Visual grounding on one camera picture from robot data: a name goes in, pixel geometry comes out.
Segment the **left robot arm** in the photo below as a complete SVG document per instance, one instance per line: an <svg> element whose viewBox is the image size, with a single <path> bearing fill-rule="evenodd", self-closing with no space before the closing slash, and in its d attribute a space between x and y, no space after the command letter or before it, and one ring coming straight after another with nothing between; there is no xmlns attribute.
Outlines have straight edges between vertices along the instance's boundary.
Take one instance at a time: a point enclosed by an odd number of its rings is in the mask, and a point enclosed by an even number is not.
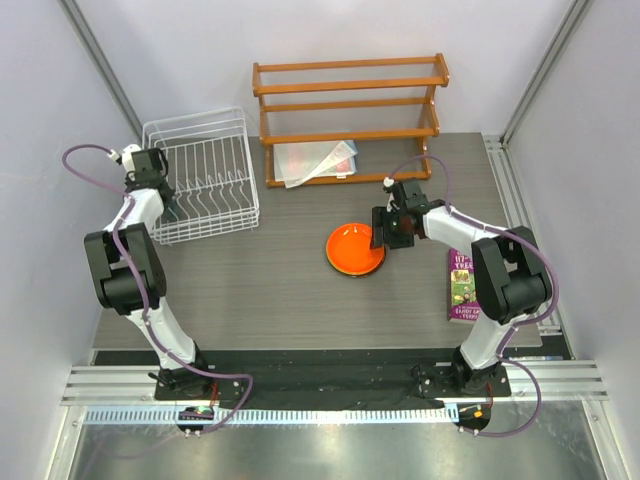
<svg viewBox="0 0 640 480"><path fill-rule="evenodd" d="M174 196L166 180L168 160L162 150L138 145L111 156L125 170L123 205L107 226L84 238L98 301L133 323L152 346L160 364L152 379L203 398L213 375L168 306L167 280L151 238Z"/></svg>

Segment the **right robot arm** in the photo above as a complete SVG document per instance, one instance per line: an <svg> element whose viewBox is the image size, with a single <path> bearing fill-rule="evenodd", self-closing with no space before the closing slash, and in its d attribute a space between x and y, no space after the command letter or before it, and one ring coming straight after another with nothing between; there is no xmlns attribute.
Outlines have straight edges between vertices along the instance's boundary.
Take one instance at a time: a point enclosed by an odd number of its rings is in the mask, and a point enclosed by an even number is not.
<svg viewBox="0 0 640 480"><path fill-rule="evenodd" d="M417 238L440 242L471 259L480 314L451 361L454 388L483 391L518 326L553 294L535 237L526 227L500 228L428 200L416 179L383 180L387 204L372 209L370 248L412 247Z"/></svg>

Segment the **orange plate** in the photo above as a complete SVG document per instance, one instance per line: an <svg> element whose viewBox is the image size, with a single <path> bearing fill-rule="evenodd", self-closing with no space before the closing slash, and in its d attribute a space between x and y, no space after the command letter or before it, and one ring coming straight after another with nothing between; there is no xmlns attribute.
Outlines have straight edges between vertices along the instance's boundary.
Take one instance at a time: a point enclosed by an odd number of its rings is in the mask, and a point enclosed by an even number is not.
<svg viewBox="0 0 640 480"><path fill-rule="evenodd" d="M363 223L346 223L336 228L328 237L325 252L329 256L341 257L386 257L385 249L371 249L371 227Z"/></svg>

